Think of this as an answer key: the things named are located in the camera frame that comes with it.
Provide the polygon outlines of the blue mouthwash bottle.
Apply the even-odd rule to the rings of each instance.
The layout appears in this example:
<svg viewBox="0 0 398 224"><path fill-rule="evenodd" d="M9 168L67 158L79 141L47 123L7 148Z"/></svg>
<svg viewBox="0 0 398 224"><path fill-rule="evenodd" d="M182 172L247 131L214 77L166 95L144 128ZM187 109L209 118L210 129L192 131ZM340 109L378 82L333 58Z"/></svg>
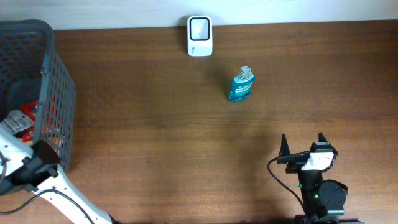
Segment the blue mouthwash bottle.
<svg viewBox="0 0 398 224"><path fill-rule="evenodd" d="M239 74L231 81L229 93L230 102L238 102L246 99L251 94L251 87L255 82L255 76L249 66L241 67Z"/></svg>

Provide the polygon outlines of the red snack bag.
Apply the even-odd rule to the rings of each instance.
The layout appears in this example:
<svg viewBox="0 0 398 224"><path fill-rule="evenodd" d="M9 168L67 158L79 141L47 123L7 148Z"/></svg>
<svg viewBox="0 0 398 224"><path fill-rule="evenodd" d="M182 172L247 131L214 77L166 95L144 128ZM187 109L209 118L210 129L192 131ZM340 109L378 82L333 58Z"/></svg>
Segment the red snack bag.
<svg viewBox="0 0 398 224"><path fill-rule="evenodd" d="M38 104L39 101L33 101L30 103L22 104L19 106L19 109L26 114L32 121L35 121L36 114L38 113Z"/></svg>

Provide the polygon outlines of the silver foil packet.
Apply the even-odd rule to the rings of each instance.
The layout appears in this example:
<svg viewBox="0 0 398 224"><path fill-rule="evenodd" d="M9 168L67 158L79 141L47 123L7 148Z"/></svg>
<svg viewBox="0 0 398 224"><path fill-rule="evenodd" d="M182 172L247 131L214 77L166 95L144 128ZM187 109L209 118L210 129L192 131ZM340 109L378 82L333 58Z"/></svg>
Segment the silver foil packet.
<svg viewBox="0 0 398 224"><path fill-rule="evenodd" d="M35 122L21 110L12 110L9 112L8 116L1 121L1 129L15 136L33 127L34 123Z"/></svg>

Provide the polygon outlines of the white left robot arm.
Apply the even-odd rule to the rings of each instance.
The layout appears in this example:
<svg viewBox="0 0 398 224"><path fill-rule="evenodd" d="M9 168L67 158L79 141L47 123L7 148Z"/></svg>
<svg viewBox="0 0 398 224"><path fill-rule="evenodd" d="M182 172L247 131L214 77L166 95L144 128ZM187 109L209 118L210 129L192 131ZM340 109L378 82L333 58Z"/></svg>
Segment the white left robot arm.
<svg viewBox="0 0 398 224"><path fill-rule="evenodd" d="M54 149L43 140L28 146L1 130L1 195L21 190L34 196L1 215L22 210L42 197L73 223L118 223L109 213L90 202L68 179Z"/></svg>

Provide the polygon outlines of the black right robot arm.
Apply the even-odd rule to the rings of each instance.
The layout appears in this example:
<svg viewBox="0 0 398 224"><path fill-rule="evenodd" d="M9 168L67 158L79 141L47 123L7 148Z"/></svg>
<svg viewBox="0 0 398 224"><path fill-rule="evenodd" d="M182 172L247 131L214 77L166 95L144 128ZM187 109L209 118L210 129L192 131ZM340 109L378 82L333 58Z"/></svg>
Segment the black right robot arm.
<svg viewBox="0 0 398 224"><path fill-rule="evenodd" d="M287 174L297 174L301 197L298 199L303 215L294 217L295 223L360 223L357 219L343 220L348 187L336 180L325 180L323 173L333 167L338 151L322 133L308 151L292 154L283 134L279 155L271 162L285 164Z"/></svg>

